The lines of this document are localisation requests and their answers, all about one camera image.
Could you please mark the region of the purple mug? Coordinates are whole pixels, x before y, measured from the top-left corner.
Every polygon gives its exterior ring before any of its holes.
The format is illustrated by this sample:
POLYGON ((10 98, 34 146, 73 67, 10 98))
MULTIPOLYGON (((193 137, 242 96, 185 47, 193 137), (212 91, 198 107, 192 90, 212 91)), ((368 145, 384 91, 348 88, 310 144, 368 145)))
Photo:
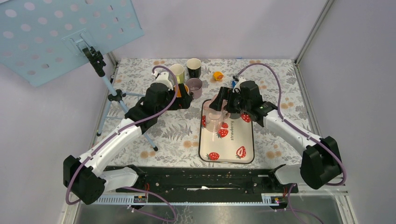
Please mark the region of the purple mug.
POLYGON ((198 99, 202 96, 202 91, 203 91, 203 82, 199 78, 190 78, 186 82, 187 87, 190 90, 190 93, 192 93, 192 97, 194 99, 198 99))

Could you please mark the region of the white floral mug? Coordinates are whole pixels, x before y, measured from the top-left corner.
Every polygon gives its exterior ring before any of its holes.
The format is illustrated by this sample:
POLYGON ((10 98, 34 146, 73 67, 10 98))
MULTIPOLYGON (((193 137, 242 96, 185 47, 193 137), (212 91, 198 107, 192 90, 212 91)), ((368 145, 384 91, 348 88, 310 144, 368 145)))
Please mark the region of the white floral mug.
MULTIPOLYGON (((189 87, 187 85, 183 84, 183 88, 187 92, 187 94, 190 93, 189 87)), ((176 90, 176 86, 175 85, 173 86, 173 89, 174 89, 175 93, 177 94, 177 98, 180 98, 182 96, 181 91, 183 90, 183 88, 178 86, 178 90, 176 90)))

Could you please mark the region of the black mug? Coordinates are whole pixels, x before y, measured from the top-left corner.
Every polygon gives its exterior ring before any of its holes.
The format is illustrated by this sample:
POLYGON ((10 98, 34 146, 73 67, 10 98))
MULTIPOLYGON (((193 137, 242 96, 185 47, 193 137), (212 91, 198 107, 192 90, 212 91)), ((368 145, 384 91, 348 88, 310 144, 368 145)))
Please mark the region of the black mug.
POLYGON ((191 58, 186 63, 190 78, 200 78, 202 63, 197 58, 191 58))

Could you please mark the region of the green octagonal mug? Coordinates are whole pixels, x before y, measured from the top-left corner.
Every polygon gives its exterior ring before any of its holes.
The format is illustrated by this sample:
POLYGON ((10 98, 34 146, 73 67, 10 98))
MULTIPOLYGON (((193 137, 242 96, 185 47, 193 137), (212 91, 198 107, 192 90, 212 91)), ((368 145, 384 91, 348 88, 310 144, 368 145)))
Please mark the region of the green octagonal mug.
POLYGON ((183 84, 185 81, 185 68, 181 64, 173 64, 170 66, 170 70, 177 78, 179 84, 183 84))

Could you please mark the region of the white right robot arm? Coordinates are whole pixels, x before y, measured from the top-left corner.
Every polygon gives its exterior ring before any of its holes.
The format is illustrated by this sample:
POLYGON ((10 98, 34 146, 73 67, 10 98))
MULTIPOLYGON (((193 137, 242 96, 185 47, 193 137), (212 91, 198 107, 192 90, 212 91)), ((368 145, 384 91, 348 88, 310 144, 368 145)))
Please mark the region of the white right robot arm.
POLYGON ((292 183, 305 183, 312 189, 331 186, 331 181, 344 171, 335 139, 322 138, 288 120, 278 106, 262 99, 254 81, 239 82, 234 89, 221 87, 209 107, 248 115, 253 122, 275 133, 300 153, 301 163, 281 165, 272 170, 268 186, 274 192, 280 192, 292 183))

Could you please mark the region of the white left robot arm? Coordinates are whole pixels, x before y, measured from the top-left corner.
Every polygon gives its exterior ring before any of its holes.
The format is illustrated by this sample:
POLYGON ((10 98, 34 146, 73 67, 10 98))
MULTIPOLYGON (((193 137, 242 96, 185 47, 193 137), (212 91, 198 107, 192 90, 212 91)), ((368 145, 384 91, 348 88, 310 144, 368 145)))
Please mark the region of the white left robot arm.
POLYGON ((92 204, 104 192, 129 187, 138 192, 144 188, 145 180, 133 168, 126 166, 106 171, 109 162, 128 143, 144 135, 166 111, 188 109, 192 93, 184 84, 169 87, 153 83, 135 106, 100 143, 79 157, 68 156, 63 163, 63 182, 67 188, 65 200, 68 205, 79 201, 92 204))

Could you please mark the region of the tall pale pink mug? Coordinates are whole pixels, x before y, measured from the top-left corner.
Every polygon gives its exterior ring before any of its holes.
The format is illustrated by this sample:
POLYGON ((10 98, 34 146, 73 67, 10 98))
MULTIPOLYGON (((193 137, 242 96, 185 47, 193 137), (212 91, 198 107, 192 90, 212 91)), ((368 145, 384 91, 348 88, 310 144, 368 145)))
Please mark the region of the tall pale pink mug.
POLYGON ((209 108, 205 112, 205 128, 212 133, 218 132, 223 123, 230 117, 227 111, 216 111, 209 108))

